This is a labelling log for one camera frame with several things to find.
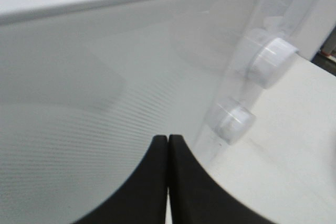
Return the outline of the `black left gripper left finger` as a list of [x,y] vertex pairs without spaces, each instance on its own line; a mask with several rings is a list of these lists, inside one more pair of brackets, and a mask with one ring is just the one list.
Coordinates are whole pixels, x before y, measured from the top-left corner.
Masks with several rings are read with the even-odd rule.
[[129,178],[76,223],[165,223],[168,140],[156,135]]

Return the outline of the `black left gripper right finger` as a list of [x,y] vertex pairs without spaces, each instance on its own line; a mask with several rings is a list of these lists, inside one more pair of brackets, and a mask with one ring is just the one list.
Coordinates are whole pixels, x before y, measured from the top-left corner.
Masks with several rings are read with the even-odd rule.
[[260,216],[224,191],[196,160],[181,135],[169,137],[173,223],[260,223]]

